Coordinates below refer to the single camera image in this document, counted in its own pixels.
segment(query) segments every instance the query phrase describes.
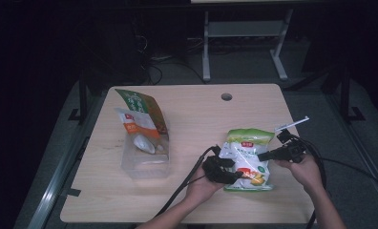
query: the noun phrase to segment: forearm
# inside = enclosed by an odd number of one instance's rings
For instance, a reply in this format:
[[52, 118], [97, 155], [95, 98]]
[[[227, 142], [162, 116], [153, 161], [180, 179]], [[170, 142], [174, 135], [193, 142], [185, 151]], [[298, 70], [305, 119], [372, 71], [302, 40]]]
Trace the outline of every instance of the forearm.
[[346, 228], [324, 188], [316, 188], [308, 193], [313, 201], [320, 229]]
[[144, 224], [139, 225], [138, 228], [176, 228], [187, 215], [189, 215], [193, 210], [195, 210], [196, 207], [197, 205], [194, 205], [189, 201], [181, 201], [177, 205], [165, 211], [163, 214], [147, 221]]

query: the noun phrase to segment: table grommet hole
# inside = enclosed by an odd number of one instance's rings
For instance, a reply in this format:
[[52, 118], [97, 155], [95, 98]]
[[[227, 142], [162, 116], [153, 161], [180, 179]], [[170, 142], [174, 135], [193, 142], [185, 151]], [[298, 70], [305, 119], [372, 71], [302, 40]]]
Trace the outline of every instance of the table grommet hole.
[[230, 101], [231, 99], [233, 99], [233, 95], [231, 95], [231, 94], [221, 94], [221, 99], [224, 100], [224, 101]]

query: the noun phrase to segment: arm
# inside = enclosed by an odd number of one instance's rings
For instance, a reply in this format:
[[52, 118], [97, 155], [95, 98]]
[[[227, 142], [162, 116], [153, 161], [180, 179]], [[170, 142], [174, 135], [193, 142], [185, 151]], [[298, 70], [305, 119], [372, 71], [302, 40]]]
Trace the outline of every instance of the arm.
[[346, 228], [334, 204], [329, 199], [321, 181], [320, 171], [314, 157], [305, 155], [301, 163], [291, 163], [285, 160], [275, 161], [279, 166], [290, 170], [305, 191], [311, 197], [320, 228]]
[[[191, 180], [203, 176], [204, 170], [200, 166]], [[206, 177], [200, 178], [189, 184], [186, 189], [186, 196], [181, 202], [168, 209], [163, 214], [141, 224], [138, 228], [176, 228], [187, 215], [212, 197], [213, 194], [223, 186], [224, 184], [221, 183], [210, 182]]]

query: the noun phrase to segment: light wood table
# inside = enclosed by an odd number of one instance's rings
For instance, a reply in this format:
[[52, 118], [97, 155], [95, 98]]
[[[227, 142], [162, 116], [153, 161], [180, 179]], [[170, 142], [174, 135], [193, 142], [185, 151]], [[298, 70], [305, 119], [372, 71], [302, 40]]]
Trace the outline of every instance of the light wood table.
[[[66, 222], [143, 222], [151, 219], [186, 178], [199, 156], [225, 141], [231, 129], [273, 131], [293, 122], [274, 84], [117, 87], [156, 99], [169, 123], [171, 170], [167, 178], [133, 180], [120, 167], [125, 130], [115, 107], [127, 108], [109, 90], [72, 189], [61, 212]], [[222, 94], [232, 94], [224, 101]], [[296, 129], [289, 131], [297, 134]], [[275, 137], [270, 149], [281, 146]], [[272, 191], [218, 192], [183, 223], [306, 223], [313, 205], [288, 170], [269, 164]], [[180, 201], [185, 190], [176, 198]]]

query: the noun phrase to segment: clear plastic bin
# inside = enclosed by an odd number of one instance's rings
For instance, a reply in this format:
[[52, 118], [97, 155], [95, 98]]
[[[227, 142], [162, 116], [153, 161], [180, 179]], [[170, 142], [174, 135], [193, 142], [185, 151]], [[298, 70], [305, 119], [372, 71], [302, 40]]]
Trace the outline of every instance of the clear plastic bin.
[[144, 153], [135, 146], [128, 134], [125, 136], [121, 168], [131, 178], [166, 178], [169, 175], [169, 163], [168, 155], [150, 155]]

